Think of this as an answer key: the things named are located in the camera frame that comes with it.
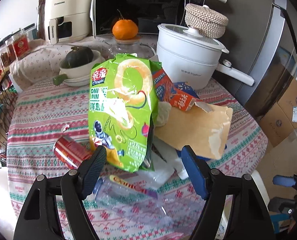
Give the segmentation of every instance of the glass lid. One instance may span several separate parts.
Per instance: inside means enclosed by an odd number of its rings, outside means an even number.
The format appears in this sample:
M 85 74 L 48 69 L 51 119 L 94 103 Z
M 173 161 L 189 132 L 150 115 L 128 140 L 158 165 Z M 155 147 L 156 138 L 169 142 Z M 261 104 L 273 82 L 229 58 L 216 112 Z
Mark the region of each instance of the glass lid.
M 184 26 L 173 25 L 173 24 L 160 24 L 158 26 L 160 30 L 164 30 L 167 33 L 178 36 L 179 38 L 196 42 L 198 44 L 211 47 L 213 49 L 227 50 L 225 46 L 215 39 L 211 39 L 200 35 L 198 29 L 187 28 Z

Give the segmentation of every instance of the white paper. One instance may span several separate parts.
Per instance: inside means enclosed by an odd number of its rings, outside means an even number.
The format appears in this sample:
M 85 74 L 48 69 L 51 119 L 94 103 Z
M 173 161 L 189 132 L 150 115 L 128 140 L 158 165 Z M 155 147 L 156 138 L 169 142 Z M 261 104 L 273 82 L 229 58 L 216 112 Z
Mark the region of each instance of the white paper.
M 297 106 L 293 107 L 293 117 L 292 122 L 297 122 Z

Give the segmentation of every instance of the tablecloth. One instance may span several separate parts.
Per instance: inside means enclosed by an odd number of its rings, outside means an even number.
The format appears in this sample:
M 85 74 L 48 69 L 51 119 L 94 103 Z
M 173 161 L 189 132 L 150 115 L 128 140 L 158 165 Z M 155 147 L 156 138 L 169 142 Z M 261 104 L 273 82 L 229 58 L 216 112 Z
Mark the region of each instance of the tablecloth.
M 233 108 L 232 124 L 227 149 L 220 160 L 209 161 L 231 176 L 252 173 L 263 157 L 267 137 L 250 114 L 219 83 L 211 79 L 207 87 L 197 91 L 207 103 Z M 68 168 L 54 155 L 52 147 L 61 136 L 61 128 L 69 123 L 67 134 L 88 146 L 89 86 L 68 87 L 52 84 L 51 80 L 39 82 L 24 91 L 18 98 L 10 125 L 7 145 L 7 167 L 12 206 L 18 216 L 31 184 L 39 174 L 48 178 L 62 176 Z M 106 164 L 102 176 L 122 174 L 124 171 Z M 159 189 L 160 193 L 176 199 L 198 197 L 189 179 L 180 180 L 174 174 Z M 59 217 L 66 239 L 73 239 L 61 197 L 57 198 Z M 99 208 L 94 196 L 84 201 L 87 214 L 100 239 L 179 239 L 182 233 L 167 228 L 151 227 L 121 219 L 112 211 Z M 189 214 L 185 219 L 189 224 Z

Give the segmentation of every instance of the pot handle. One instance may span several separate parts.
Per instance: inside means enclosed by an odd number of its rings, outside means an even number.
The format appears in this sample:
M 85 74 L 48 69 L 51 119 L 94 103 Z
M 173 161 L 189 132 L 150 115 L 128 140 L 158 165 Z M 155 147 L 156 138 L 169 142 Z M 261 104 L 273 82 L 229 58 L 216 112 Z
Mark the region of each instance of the pot handle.
M 222 72 L 230 77 L 233 77 L 233 78 L 245 83 L 246 85 L 248 85 L 250 87 L 252 87 L 254 85 L 255 81 L 251 76 L 249 76 L 235 68 L 232 68 L 231 63 L 228 60 L 224 60 L 223 64 L 218 63 L 216 70 L 219 72 Z
M 141 43 L 140 46 L 144 46 L 144 47 L 148 47 L 148 48 L 150 48 L 150 49 L 152 50 L 152 52 L 154 53 L 154 56 L 156 55 L 156 51 L 155 51 L 155 49 L 153 49 L 151 46 L 146 45 L 146 44 L 144 44 L 144 43 Z

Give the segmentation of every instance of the screw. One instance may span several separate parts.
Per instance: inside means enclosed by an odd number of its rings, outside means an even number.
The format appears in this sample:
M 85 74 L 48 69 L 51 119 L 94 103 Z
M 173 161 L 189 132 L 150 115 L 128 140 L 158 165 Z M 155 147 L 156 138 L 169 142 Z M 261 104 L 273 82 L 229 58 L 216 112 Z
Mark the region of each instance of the screw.
M 38 175 L 36 179 L 37 179 L 37 181 L 41 181 L 44 179 L 44 175 L 42 175 L 42 174 Z
M 244 179 L 251 180 L 252 176 L 250 174 L 244 174 Z
M 74 176 L 77 173 L 77 170 L 73 169 L 68 172 L 69 175 Z
M 213 175 L 218 175 L 219 174 L 219 170 L 218 169 L 211 169 L 210 173 L 212 173 Z

